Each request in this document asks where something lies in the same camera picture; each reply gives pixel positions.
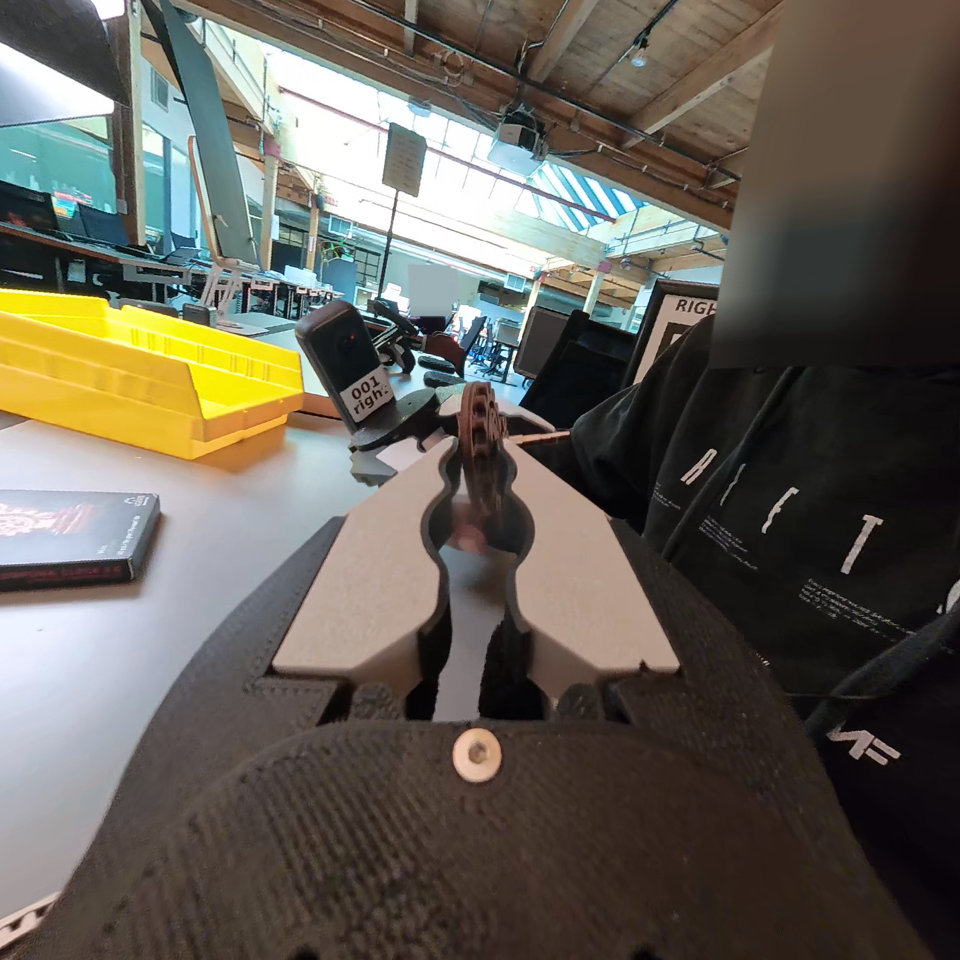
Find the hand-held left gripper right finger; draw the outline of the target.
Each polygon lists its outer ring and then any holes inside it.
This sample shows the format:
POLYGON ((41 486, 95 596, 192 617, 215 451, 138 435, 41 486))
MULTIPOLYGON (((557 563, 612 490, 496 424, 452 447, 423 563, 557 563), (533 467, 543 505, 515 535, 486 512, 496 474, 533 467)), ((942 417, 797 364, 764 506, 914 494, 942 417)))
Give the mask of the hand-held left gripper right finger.
POLYGON ((678 654, 606 513, 510 438, 506 474, 520 540, 508 607, 529 638, 531 681, 559 700, 576 685, 675 675, 678 654))

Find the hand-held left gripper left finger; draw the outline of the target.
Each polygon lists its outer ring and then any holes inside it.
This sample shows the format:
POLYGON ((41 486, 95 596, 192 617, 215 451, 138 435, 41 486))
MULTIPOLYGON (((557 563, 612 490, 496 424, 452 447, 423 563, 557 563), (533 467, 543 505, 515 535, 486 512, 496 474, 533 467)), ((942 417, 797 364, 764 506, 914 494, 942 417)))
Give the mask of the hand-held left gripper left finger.
POLYGON ((445 438, 342 522, 280 643, 272 670, 379 683, 403 698, 434 684, 450 655, 450 575, 458 441, 445 438))

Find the wooden gear assembly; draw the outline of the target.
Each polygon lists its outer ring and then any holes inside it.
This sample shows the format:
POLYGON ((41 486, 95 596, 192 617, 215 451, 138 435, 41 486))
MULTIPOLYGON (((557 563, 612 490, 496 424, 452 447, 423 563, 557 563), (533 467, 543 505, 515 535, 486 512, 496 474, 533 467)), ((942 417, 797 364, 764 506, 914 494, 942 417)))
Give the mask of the wooden gear assembly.
POLYGON ((508 459, 505 439, 494 441, 493 387, 485 382, 469 383, 462 391, 457 414, 458 450, 469 504, 483 516, 487 545, 497 538, 507 515, 508 459))

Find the person's right hand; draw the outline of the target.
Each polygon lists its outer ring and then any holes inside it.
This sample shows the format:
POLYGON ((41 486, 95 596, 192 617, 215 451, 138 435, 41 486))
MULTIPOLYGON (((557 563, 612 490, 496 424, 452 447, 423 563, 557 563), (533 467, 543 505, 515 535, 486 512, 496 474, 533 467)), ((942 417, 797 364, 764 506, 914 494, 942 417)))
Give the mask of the person's right hand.
POLYGON ((475 556, 487 553, 486 521, 479 510, 467 501, 455 502, 451 519, 452 529, 448 546, 475 556))

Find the wood-edged grey table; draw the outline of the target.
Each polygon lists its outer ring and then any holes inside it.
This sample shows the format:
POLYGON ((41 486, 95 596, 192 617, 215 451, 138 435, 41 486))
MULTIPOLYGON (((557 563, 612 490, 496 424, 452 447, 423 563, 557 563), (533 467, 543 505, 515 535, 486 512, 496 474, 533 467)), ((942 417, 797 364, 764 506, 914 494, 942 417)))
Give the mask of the wood-edged grey table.
MULTIPOLYGON (((230 334, 234 341, 243 342, 254 347, 257 358, 270 355, 281 355, 286 361, 294 361, 301 374, 303 398, 299 411, 304 414, 340 419, 340 414, 334 402, 329 398, 326 389, 318 378, 313 367, 306 359, 296 339, 293 324, 281 324, 268 328, 266 320, 255 320, 252 324, 243 320, 217 324, 217 329, 230 334)), ((409 373, 404 373, 399 367, 388 368, 391 389, 399 400, 402 397, 426 387, 425 377, 431 370, 415 364, 409 373)))

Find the dark computer monitor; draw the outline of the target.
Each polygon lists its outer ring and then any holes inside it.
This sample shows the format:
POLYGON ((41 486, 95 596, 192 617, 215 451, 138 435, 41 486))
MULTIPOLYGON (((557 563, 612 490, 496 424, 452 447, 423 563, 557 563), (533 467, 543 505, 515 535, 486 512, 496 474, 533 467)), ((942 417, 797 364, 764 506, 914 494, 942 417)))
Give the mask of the dark computer monitor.
POLYGON ((519 407, 557 428, 574 422, 622 389, 637 332, 594 320, 580 309, 564 316, 534 307, 513 369, 531 384, 519 407))

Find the black framed marker board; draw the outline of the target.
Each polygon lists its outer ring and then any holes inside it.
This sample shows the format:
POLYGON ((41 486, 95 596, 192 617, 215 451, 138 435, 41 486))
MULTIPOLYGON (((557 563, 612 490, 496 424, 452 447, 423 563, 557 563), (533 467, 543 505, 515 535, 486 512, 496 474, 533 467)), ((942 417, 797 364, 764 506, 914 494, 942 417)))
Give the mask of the black framed marker board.
POLYGON ((718 295, 717 284, 656 280, 620 387, 627 389, 640 383, 653 363, 689 328, 712 316, 718 295))

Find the yellow plastic bin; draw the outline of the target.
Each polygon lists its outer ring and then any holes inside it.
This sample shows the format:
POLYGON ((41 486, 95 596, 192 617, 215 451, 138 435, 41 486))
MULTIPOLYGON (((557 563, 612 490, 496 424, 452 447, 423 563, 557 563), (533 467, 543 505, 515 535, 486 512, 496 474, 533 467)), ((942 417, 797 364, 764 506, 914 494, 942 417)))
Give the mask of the yellow plastic bin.
POLYGON ((285 426, 304 397, 295 363, 96 296, 1 293, 3 412, 179 459, 285 426))

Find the person's black hoodie torso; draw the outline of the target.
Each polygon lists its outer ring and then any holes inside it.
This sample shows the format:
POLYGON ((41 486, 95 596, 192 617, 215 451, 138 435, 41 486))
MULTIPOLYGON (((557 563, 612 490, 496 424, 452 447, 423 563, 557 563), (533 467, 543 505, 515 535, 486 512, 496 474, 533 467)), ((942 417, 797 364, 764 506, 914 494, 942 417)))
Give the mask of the person's black hoodie torso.
POLYGON ((958 365, 709 368, 712 334, 578 421, 651 418, 642 538, 769 667, 870 863, 958 958, 958 365))

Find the sign board on pole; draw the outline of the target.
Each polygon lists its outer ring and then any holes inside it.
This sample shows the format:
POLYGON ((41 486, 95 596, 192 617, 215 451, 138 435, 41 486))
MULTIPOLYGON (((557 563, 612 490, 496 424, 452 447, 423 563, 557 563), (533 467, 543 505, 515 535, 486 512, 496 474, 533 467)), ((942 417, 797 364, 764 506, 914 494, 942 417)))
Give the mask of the sign board on pole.
POLYGON ((400 197, 402 194, 415 199, 419 197, 424 175, 426 148, 426 139, 414 130, 395 122, 389 124, 381 182, 383 186, 392 189, 393 199, 387 239, 381 259, 377 287, 378 298, 382 297, 385 288, 400 197))

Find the white ceiling projector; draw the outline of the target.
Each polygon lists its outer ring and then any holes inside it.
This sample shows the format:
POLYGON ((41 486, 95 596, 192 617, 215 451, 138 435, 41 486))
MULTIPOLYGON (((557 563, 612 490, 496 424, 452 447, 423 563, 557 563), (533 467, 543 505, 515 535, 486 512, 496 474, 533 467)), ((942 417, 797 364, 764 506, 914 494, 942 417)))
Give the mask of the white ceiling projector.
POLYGON ((546 125, 534 113, 514 108, 505 112, 487 152, 487 161, 524 179, 532 176, 548 154, 546 125))

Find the black puzzle box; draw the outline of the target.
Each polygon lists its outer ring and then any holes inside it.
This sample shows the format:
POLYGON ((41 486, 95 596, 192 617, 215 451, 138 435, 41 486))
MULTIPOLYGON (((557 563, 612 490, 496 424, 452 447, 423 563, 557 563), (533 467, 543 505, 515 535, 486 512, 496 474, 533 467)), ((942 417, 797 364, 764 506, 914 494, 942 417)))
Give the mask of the black puzzle box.
POLYGON ((136 582, 161 516, 153 493, 2 489, 1 593, 136 582))

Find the white softbox light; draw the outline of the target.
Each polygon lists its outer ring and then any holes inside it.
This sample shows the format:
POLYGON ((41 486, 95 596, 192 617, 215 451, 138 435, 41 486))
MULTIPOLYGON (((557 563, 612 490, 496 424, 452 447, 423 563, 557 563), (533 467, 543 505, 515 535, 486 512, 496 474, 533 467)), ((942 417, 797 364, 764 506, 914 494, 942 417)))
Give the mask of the white softbox light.
POLYGON ((131 104, 107 22, 123 1, 1 3, 1 127, 106 116, 131 104))

